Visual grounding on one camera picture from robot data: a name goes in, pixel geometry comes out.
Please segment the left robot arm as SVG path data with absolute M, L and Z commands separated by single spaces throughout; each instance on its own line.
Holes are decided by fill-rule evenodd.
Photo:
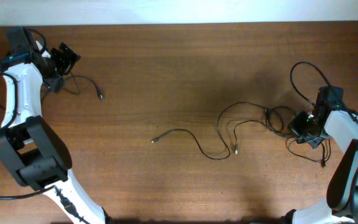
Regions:
M 10 50 L 1 61 L 6 82 L 6 104 L 0 128 L 0 160 L 14 180 L 53 200 L 73 223 L 111 223 L 105 209 L 95 203 L 72 171 L 65 143 L 42 117 L 41 89 L 58 92 L 80 55 L 65 43 L 47 49 L 36 30 L 18 27 L 7 31 Z

